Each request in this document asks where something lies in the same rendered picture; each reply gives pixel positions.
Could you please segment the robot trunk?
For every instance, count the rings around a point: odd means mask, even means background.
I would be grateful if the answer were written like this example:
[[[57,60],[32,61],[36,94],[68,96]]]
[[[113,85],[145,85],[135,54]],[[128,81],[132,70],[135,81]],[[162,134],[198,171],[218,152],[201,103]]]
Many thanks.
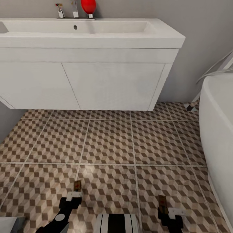
[[[135,214],[98,214],[93,233],[140,233]]]

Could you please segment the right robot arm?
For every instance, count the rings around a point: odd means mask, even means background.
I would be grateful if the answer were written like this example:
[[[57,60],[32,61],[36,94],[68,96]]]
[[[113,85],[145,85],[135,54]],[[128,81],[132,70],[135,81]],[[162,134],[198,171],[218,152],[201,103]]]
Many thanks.
[[[180,208],[169,207],[168,214],[160,212],[158,207],[158,218],[161,219],[163,226],[167,226],[169,233],[182,233],[181,228],[183,228],[183,220],[181,215],[186,215],[186,211]]]

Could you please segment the mousetrap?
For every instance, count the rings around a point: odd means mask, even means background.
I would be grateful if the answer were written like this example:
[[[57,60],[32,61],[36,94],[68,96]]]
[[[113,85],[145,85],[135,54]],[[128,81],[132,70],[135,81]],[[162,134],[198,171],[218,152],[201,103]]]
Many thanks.
[[[166,196],[159,194],[158,195],[158,200],[159,200],[159,209],[160,209],[160,212],[164,213],[164,214],[168,214]]]
[[[81,185],[82,185],[81,182],[82,180],[74,181],[74,187],[73,187],[74,192],[81,192]]]

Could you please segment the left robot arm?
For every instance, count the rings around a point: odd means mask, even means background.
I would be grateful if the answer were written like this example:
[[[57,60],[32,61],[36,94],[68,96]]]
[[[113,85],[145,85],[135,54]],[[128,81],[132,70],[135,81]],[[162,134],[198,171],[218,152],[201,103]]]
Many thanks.
[[[78,205],[82,202],[82,197],[83,192],[69,191],[67,198],[61,198],[59,204],[61,210],[55,216],[54,220],[45,227],[40,227],[36,233],[67,233],[69,228],[69,216],[72,209],[78,209]]]

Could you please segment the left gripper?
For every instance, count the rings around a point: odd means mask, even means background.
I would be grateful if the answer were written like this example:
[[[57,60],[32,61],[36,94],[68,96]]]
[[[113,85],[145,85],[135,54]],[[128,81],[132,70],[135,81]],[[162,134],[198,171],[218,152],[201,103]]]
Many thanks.
[[[66,197],[61,198],[59,208],[61,209],[62,207],[68,206],[71,209],[71,212],[72,209],[78,209],[78,205],[80,205],[82,202],[82,197],[73,197],[72,201],[70,202],[66,201],[66,199]]]

